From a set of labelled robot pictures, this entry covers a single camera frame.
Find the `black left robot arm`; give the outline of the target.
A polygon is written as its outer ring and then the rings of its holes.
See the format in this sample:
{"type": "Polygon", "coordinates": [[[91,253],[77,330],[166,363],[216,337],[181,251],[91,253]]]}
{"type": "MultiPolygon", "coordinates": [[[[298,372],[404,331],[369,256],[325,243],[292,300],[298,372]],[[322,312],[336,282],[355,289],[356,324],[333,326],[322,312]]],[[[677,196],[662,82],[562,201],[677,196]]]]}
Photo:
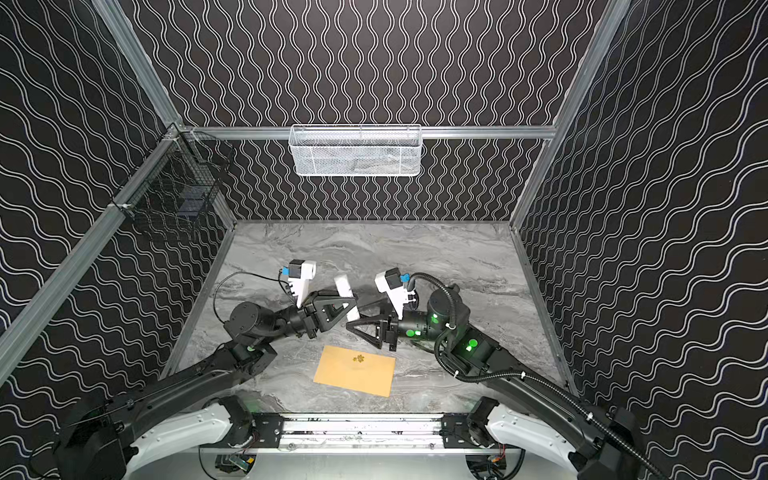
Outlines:
{"type": "Polygon", "coordinates": [[[60,478],[123,479],[193,446],[249,445],[257,436],[253,416],[226,391],[270,365],[277,356],[273,342],[291,335],[314,338],[356,305],[354,295],[331,290],[279,311],[240,303],[224,323],[229,341],[200,362],[127,394],[80,401],[54,443],[60,478]]]}

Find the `white glue stick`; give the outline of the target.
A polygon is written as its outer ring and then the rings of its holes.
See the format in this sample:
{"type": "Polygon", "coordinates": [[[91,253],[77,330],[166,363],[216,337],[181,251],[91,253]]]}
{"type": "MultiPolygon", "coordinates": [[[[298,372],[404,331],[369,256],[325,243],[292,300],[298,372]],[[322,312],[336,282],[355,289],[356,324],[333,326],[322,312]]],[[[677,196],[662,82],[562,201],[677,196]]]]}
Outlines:
{"type": "Polygon", "coordinates": [[[346,274],[336,276],[334,278],[334,284],[339,296],[346,298],[346,301],[343,301],[341,305],[344,320],[346,322],[360,320],[361,316],[357,306],[357,297],[353,293],[348,276],[346,274]]]}

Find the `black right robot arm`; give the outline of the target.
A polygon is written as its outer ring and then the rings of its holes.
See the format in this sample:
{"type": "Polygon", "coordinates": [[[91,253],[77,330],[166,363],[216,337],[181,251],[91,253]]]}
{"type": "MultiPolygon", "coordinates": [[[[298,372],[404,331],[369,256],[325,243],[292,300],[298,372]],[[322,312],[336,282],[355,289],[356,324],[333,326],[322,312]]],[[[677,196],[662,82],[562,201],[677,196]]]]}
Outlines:
{"type": "Polygon", "coordinates": [[[478,447],[517,447],[578,479],[660,473],[644,453],[633,414],[593,405],[537,373],[473,326],[470,315],[457,285],[434,290],[425,309],[416,291],[398,288],[353,308],[347,329],[390,350],[401,340],[430,340],[447,374],[493,390],[495,397],[481,398],[466,417],[466,435],[478,447]]]}

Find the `brown paper envelope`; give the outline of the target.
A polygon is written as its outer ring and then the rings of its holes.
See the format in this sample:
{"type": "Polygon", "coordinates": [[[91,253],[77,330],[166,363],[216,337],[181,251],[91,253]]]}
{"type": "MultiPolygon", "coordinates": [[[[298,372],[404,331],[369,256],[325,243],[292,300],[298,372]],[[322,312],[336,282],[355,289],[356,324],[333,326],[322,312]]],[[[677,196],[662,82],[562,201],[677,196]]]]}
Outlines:
{"type": "Polygon", "coordinates": [[[325,346],[313,381],[318,384],[389,397],[396,360],[336,346],[325,346]]]}

